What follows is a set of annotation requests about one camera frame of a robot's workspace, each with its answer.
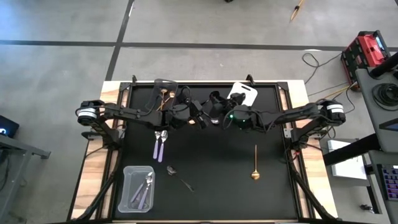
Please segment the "metal bracket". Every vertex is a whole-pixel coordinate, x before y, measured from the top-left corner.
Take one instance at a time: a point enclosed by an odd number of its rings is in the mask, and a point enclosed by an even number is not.
[[[281,87],[281,89],[288,91],[289,90],[289,85],[287,82],[277,82],[278,86]]]
[[[131,83],[129,83],[129,82],[122,82],[122,83],[120,83],[119,91],[128,90],[130,86],[131,86]]]
[[[292,130],[293,128],[284,128],[284,136],[285,138],[292,138]],[[314,139],[320,139],[321,135],[320,134],[313,134],[310,136],[310,138],[314,138]]]
[[[256,83],[253,80],[253,77],[250,74],[247,75],[246,81],[249,81],[251,86],[255,86],[256,85]]]

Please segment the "desk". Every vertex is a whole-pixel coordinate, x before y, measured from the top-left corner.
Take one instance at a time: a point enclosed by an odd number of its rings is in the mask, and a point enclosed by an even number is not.
[[[195,82],[195,81],[176,81],[176,82]],[[247,81],[200,81],[200,82],[242,82]],[[292,107],[302,106],[308,103],[307,92],[305,91],[305,85],[302,80],[278,80],[278,81],[256,81],[256,82],[287,82],[289,85],[290,101]],[[101,91],[100,99],[105,102],[116,103],[119,95],[119,86],[121,82],[104,82]],[[282,104],[284,109],[287,109],[287,102],[285,97],[282,97]],[[112,121],[107,121],[108,125],[112,125]],[[308,120],[296,122],[297,127],[305,126]],[[308,143],[319,146],[319,142],[315,140],[310,140]],[[99,148],[102,146],[102,141],[100,139],[92,140],[88,143],[87,152]],[[320,203],[326,208],[326,210],[337,217],[337,212],[335,204],[333,201],[333,196],[331,193],[328,176],[326,174],[326,168],[323,163],[322,152],[318,149],[312,149],[310,147],[303,150],[303,159],[305,163],[305,171],[307,173],[308,183]],[[69,218],[79,217],[87,208],[87,206],[94,199],[95,195],[98,193],[101,182],[103,180],[104,165],[107,156],[107,151],[102,149],[95,154],[92,154],[86,159],[84,164],[82,164],[81,175],[77,183],[76,192],[72,201]],[[303,192],[299,189],[300,201],[303,208],[304,217],[308,217],[308,210],[306,209],[307,203]],[[103,211],[108,211],[109,208],[109,197],[110,190],[108,191],[105,200]],[[107,212],[103,212],[102,218],[108,216]]]

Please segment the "red device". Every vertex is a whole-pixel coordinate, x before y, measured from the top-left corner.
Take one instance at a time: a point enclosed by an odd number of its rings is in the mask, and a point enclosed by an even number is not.
[[[341,62],[352,85],[356,82],[355,70],[359,68],[377,67],[389,58],[390,52],[380,31],[361,31],[352,43],[342,52]],[[358,91],[358,84],[352,87]]]

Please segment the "purple keyboard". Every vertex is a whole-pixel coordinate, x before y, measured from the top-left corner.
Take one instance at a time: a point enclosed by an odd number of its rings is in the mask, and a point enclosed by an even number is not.
[[[398,201],[398,166],[382,165],[381,172],[387,199]]]

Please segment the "gray floor tile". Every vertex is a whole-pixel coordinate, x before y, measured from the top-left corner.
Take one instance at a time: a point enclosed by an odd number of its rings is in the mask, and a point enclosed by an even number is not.
[[[113,48],[0,46],[0,114],[17,139],[52,151],[31,160],[13,211],[29,223],[66,220],[87,140],[74,111],[97,99]]]
[[[302,62],[306,51],[297,50],[216,50],[216,49],[135,49],[122,48],[113,80],[140,80],[157,77],[171,80],[242,80],[252,74],[257,80],[307,79],[313,68]],[[339,52],[312,52],[325,62]],[[346,82],[338,59],[318,69],[308,93]]]
[[[116,41],[127,0],[0,0],[0,39]]]
[[[361,30],[380,29],[398,46],[394,1],[136,0],[125,42],[347,46]]]

